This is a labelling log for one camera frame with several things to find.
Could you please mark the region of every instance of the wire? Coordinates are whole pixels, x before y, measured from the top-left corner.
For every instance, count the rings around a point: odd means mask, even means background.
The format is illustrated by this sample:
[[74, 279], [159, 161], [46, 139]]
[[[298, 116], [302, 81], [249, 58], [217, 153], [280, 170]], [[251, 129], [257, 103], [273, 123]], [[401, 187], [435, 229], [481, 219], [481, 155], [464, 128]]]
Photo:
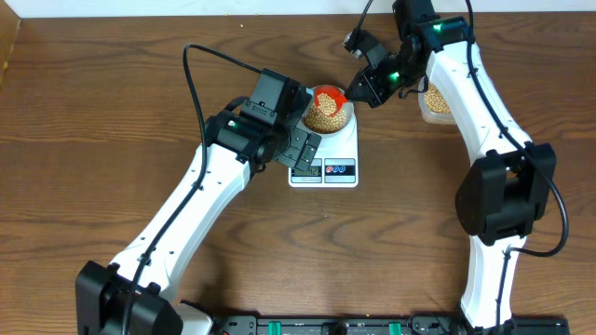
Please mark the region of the wire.
[[362, 16], [360, 17], [360, 21], [358, 22], [358, 25], [356, 26], [356, 29], [355, 29], [356, 32], [360, 31], [360, 27], [362, 26], [362, 23], [364, 22], [364, 18], [366, 17], [366, 13], [369, 11], [369, 8], [371, 7], [372, 3], [373, 3], [373, 0], [369, 0], [369, 3], [366, 4], [366, 7], [364, 8], [364, 11], [362, 12]]
[[132, 281], [130, 282], [130, 289], [129, 289], [129, 295], [127, 298], [127, 304], [125, 306], [124, 314], [122, 317], [122, 335], [129, 335], [130, 315], [132, 314], [132, 305], [133, 305], [132, 302], [134, 300], [135, 292], [137, 291], [137, 288], [139, 286], [139, 280], [141, 279], [142, 269], [151, 260], [151, 253], [156, 249], [157, 243], [159, 242], [161, 237], [166, 233], [166, 231], [171, 226], [171, 224], [174, 222], [174, 220], [176, 220], [176, 218], [178, 217], [180, 212], [184, 209], [186, 204], [188, 204], [190, 199], [195, 195], [196, 191], [203, 190], [203, 186], [201, 186], [201, 183], [203, 182], [203, 179], [205, 178], [205, 172], [207, 171], [207, 143], [205, 142], [205, 120], [203, 118], [203, 112], [201, 111], [201, 105], [198, 102], [198, 95], [196, 94], [195, 84], [193, 83], [193, 77], [190, 74], [190, 68], [188, 66], [188, 50], [190, 48], [195, 48], [198, 50], [208, 52], [212, 55], [223, 58], [224, 60], [231, 61], [234, 64], [241, 66], [245, 69], [256, 72], [257, 74], [261, 73], [261, 70], [255, 68], [253, 66], [250, 66], [249, 64], [246, 64], [240, 60], [233, 59], [233, 58], [231, 58], [227, 55], [224, 55], [223, 53], [213, 50], [211, 48], [203, 47], [203, 46], [196, 45], [196, 44], [187, 44], [186, 46], [184, 46], [184, 51], [183, 51], [184, 74], [186, 75], [186, 81], [188, 82], [188, 88], [190, 89], [190, 94], [193, 97], [193, 103], [195, 104], [196, 118], [198, 118], [198, 127], [199, 127], [200, 133], [201, 133], [201, 140], [203, 141], [201, 170], [198, 173], [198, 178], [196, 179], [196, 182], [193, 183], [190, 191], [188, 192], [188, 194], [186, 195], [184, 200], [180, 203], [180, 205], [178, 205], [178, 207], [174, 210], [174, 212], [171, 213], [171, 215], [169, 216], [169, 219], [166, 221], [166, 223], [164, 223], [164, 225], [161, 227], [161, 229], [159, 229], [159, 232], [157, 232], [156, 236], [153, 238], [153, 240], [149, 244], [149, 247], [147, 247], [147, 250], [141, 255], [141, 259], [139, 260], [139, 266], [137, 267], [137, 270], [135, 271], [134, 276], [132, 277]]
[[472, 63], [472, 45], [474, 44], [474, 12], [472, 10], [472, 4], [470, 3], [470, 0], [466, 0], [466, 5], [467, 5], [467, 13], [469, 15], [469, 30], [468, 30], [468, 39], [467, 39], [467, 66], [469, 68], [469, 74], [470, 74], [472, 80], [474, 81], [474, 85], [476, 86], [476, 89], [478, 90], [478, 93], [480, 94], [482, 101], [484, 102], [484, 105], [486, 105], [486, 109], [491, 114], [491, 117], [493, 118], [494, 122], [496, 123], [496, 126], [499, 128], [499, 130], [501, 131], [503, 136], [509, 142], [511, 142], [511, 144], [513, 144], [513, 146], [515, 146], [515, 148], [518, 151], [520, 151], [523, 154], [523, 157], [525, 158], [525, 160], [535, 168], [535, 171], [538, 173], [538, 175], [549, 186], [550, 190], [552, 191], [552, 194], [555, 197], [555, 200], [557, 201], [557, 205], [559, 206], [559, 211], [561, 212], [561, 221], [562, 221], [561, 239], [559, 240], [559, 243], [557, 244], [557, 246], [555, 248], [553, 248], [552, 250], [550, 250], [550, 251], [533, 251], [533, 250], [526, 249], [526, 248], [513, 248], [513, 247], [508, 247], [506, 249], [505, 260], [503, 262], [503, 270], [501, 272], [501, 281], [500, 281], [499, 291], [498, 291], [498, 295], [497, 295], [497, 299], [496, 299], [495, 330], [498, 332], [500, 329], [500, 323], [501, 323], [501, 320], [500, 320], [501, 299], [503, 298], [503, 289], [505, 286], [505, 278], [507, 276], [507, 266], [508, 266], [509, 259], [511, 258], [511, 252], [519, 252], [519, 253], [523, 253], [526, 255], [530, 255], [530, 256], [534, 256], [534, 257], [541, 257], [541, 258], [552, 257], [552, 256], [558, 254], [565, 246], [565, 243], [567, 242], [567, 238], [569, 237], [569, 217], [567, 215], [567, 209], [565, 207], [565, 204], [562, 201], [561, 193], [559, 192], [559, 189], [557, 188], [555, 183], [552, 181], [551, 178], [549, 178], [544, 173], [544, 171], [541, 168], [539, 168], [539, 166], [536, 163], [536, 161], [534, 160], [534, 158], [517, 141], [515, 141], [515, 139], [511, 136], [511, 134], [509, 134], [508, 128], [503, 125], [503, 123], [501, 122], [499, 117], [496, 115], [496, 112], [494, 111], [493, 106], [488, 101], [488, 98], [486, 97], [486, 94], [484, 93], [484, 90], [481, 87], [480, 80], [478, 79], [478, 76], [476, 75], [477, 69], [474, 68], [474, 65]]

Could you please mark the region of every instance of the green light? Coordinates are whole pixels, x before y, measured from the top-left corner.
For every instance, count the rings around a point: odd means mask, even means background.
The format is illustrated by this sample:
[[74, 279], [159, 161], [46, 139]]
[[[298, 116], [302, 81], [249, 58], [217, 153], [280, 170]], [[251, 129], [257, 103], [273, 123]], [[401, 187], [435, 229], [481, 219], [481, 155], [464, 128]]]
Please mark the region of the green light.
[[393, 73], [389, 75], [389, 79], [391, 80], [398, 80], [398, 78], [400, 77], [400, 73]]

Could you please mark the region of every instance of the wood grain surface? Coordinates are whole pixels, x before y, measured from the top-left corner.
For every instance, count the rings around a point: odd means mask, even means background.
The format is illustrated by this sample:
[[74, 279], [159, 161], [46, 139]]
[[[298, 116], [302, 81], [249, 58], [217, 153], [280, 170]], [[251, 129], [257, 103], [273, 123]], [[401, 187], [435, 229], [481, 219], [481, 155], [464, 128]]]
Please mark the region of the wood grain surface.
[[[306, 85], [345, 87], [363, 60], [342, 47], [356, 16], [25, 20], [0, 92], [0, 332], [75, 333], [75, 277], [152, 219], [199, 144], [182, 68], [187, 42]], [[521, 256], [512, 308], [596, 333], [596, 14], [479, 14], [482, 56], [503, 101], [558, 156], [571, 219], [557, 257]], [[367, 30], [397, 50], [395, 23]], [[192, 52], [207, 115], [256, 75]], [[360, 185], [292, 189], [256, 176], [191, 260], [179, 298], [263, 315], [452, 311], [468, 237], [454, 194], [468, 170], [456, 127], [425, 123], [416, 97], [357, 104]], [[527, 246], [561, 230], [552, 199]]]

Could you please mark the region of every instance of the digital scale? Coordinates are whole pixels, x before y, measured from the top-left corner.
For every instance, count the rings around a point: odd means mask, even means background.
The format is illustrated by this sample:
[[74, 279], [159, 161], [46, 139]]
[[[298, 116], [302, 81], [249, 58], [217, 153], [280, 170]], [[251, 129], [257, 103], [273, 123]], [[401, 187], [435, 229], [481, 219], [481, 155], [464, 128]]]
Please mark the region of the digital scale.
[[[291, 187], [349, 188], [358, 185], [358, 127], [354, 104], [347, 102], [343, 108], [348, 118], [347, 124], [342, 130], [332, 134], [317, 133], [321, 142], [308, 170], [290, 168], [288, 171]], [[303, 118], [296, 127], [313, 132], [305, 126]]]

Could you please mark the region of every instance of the white backdrop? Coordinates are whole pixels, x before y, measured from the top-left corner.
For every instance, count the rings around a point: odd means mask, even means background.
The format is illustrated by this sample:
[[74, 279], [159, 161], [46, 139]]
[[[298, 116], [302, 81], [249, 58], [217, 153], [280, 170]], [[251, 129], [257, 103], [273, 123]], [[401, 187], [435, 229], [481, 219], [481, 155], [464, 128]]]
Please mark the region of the white backdrop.
[[[375, 0], [388, 13], [394, 0]], [[366, 0], [6, 0], [22, 18], [191, 15], [358, 14]], [[438, 12], [466, 11], [464, 0], [433, 0]], [[474, 11], [585, 11], [596, 0], [475, 0]]]

